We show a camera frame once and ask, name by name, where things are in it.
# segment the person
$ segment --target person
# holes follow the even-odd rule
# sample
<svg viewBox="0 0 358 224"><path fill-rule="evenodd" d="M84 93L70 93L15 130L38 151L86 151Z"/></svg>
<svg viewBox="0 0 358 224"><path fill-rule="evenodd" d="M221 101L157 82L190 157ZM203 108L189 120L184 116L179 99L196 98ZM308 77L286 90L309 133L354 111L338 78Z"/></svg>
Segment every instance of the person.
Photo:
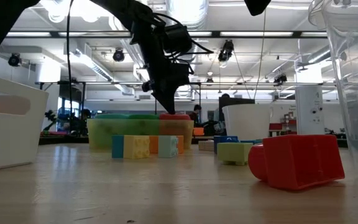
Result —
<svg viewBox="0 0 358 224"><path fill-rule="evenodd" d="M225 93L221 96L222 98L230 98L230 95ZM214 111L214 121L217 121L218 123L215 124L215 131L217 133L221 133L221 135L226 136L226 125L224 123L224 121L220 121L219 120L220 117L220 111L219 111L219 107L216 108L216 110Z"/></svg>
<svg viewBox="0 0 358 224"><path fill-rule="evenodd" d="M194 121L194 127L200 127L200 111L201 111L201 106L200 105L195 105L194 106L194 110L193 112L191 112L190 119Z"/></svg>

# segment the white plastic basket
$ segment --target white plastic basket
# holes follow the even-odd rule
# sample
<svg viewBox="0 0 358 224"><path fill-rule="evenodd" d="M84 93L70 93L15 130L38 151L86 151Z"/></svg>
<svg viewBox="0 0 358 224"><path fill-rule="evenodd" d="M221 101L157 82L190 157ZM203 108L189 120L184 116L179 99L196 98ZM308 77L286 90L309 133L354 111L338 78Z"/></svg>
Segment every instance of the white plastic basket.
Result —
<svg viewBox="0 0 358 224"><path fill-rule="evenodd" d="M0 168L35 161L48 93L0 78Z"/></svg>

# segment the clear plastic container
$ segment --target clear plastic container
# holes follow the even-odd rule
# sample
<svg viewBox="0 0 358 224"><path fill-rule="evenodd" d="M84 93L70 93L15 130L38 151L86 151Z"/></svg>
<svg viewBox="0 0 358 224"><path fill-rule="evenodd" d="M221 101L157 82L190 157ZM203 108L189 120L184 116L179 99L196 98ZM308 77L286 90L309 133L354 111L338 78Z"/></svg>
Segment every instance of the clear plastic container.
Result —
<svg viewBox="0 0 358 224"><path fill-rule="evenodd" d="M157 119L89 119L89 148L110 151L113 135L158 135L159 124Z"/></svg>
<svg viewBox="0 0 358 224"><path fill-rule="evenodd" d="M183 136L185 150L191 148L194 121L160 120L160 135Z"/></svg>
<svg viewBox="0 0 358 224"><path fill-rule="evenodd" d="M358 0L316 0L309 20L327 28L347 143L358 169Z"/></svg>

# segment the teal lego brick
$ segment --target teal lego brick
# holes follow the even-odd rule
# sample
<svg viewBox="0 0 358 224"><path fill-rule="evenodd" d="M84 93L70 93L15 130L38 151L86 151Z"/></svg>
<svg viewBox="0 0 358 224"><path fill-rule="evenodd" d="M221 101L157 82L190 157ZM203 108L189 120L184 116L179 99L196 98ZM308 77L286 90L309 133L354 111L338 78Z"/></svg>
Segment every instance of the teal lego brick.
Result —
<svg viewBox="0 0 358 224"><path fill-rule="evenodd" d="M218 160L225 164L235 162L236 165L243 166L248 163L248 153L252 146L252 143L218 143Z"/></svg>
<svg viewBox="0 0 358 224"><path fill-rule="evenodd" d="M176 136L158 137L158 156L172 158L178 155L178 138Z"/></svg>
<svg viewBox="0 0 358 224"><path fill-rule="evenodd" d="M124 136L123 135L112 136L111 157L113 159L124 158Z"/></svg>

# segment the white bucket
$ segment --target white bucket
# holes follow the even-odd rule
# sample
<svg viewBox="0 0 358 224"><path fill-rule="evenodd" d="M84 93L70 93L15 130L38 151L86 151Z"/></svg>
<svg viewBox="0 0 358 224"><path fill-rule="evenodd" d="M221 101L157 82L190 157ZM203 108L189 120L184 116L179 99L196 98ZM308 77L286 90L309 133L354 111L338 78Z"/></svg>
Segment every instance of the white bucket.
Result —
<svg viewBox="0 0 358 224"><path fill-rule="evenodd" d="M269 136L270 105L232 105L223 109L228 136L256 140Z"/></svg>

